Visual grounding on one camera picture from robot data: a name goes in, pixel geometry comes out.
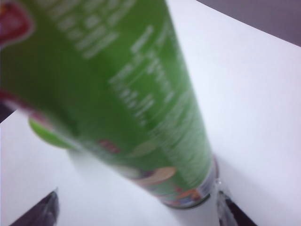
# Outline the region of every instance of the green can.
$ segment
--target green can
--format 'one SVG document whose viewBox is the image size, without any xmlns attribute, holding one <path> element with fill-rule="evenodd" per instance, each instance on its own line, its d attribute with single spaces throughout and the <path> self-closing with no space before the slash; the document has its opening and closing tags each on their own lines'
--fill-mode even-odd
<svg viewBox="0 0 301 226">
<path fill-rule="evenodd" d="M 213 155 L 163 0 L 10 1 L 0 22 L 1 97 L 40 136 L 167 205 L 209 195 Z"/>
</svg>

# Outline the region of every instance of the black object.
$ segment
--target black object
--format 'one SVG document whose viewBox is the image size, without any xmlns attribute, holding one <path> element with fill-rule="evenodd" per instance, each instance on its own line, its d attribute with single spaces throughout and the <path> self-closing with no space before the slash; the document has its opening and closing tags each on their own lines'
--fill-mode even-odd
<svg viewBox="0 0 301 226">
<path fill-rule="evenodd" d="M 51 192 L 10 226 L 54 226 L 58 214 L 58 196 Z"/>
<path fill-rule="evenodd" d="M 257 226 L 225 193 L 218 193 L 220 226 Z"/>
<path fill-rule="evenodd" d="M 247 25 L 301 47 L 300 0 L 198 0 Z"/>
<path fill-rule="evenodd" d="M 14 112 L 14 111 L 10 110 L 2 102 L 0 102 L 0 122 L 2 122 L 8 116 L 10 116 L 12 112 Z"/>
</svg>

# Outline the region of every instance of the metal can bottom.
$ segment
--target metal can bottom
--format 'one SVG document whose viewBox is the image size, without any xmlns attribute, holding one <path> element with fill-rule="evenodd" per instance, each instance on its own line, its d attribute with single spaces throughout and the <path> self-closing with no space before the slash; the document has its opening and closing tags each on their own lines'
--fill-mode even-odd
<svg viewBox="0 0 301 226">
<path fill-rule="evenodd" d="M 216 159 L 213 157 L 213 161 L 212 161 L 212 165 L 211 168 L 206 176 L 206 178 L 204 179 L 204 181 L 195 189 L 192 189 L 191 191 L 196 192 L 200 195 L 200 199 L 198 200 L 193 200 L 190 199 L 188 197 L 185 197 L 184 199 L 186 200 L 182 200 L 183 203 L 181 203 L 181 199 L 179 199 L 179 203 L 178 205 L 171 205 L 168 203 L 164 203 L 166 206 L 174 208 L 174 209 L 191 209 L 191 208 L 195 208 L 199 205 L 201 205 L 202 203 L 204 203 L 209 197 L 210 197 L 210 192 L 212 190 L 212 187 L 214 185 L 214 181 L 215 179 L 218 178 L 218 165 L 216 162 Z"/>
</svg>

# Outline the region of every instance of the red logo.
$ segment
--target red logo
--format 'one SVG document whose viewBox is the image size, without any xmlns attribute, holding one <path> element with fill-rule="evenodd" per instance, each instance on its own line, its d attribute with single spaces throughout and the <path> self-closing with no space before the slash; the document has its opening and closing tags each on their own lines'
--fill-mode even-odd
<svg viewBox="0 0 301 226">
<path fill-rule="evenodd" d="M 25 9 L 15 2 L 0 6 L 0 47 L 26 39 L 33 31 L 33 22 Z"/>
<path fill-rule="evenodd" d="M 107 151 L 111 153 L 119 153 L 120 149 L 117 148 L 111 141 L 106 139 L 101 139 L 98 141 L 98 143 Z"/>
</svg>

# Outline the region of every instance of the white surface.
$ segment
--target white surface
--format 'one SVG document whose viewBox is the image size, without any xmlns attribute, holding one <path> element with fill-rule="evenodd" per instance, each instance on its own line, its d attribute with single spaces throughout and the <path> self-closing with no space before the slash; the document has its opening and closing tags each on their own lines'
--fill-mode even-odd
<svg viewBox="0 0 301 226">
<path fill-rule="evenodd" d="M 301 48 L 194 0 L 168 3 L 234 200 L 259 226 L 301 225 Z M 76 167 L 64 150 L 36 138 L 20 113 L 6 119 L 1 225 L 56 187 L 59 226 L 217 225 L 206 206 L 171 210 L 88 156 L 86 164 L 72 159 Z M 97 175 L 88 177 L 89 168 Z"/>
</svg>

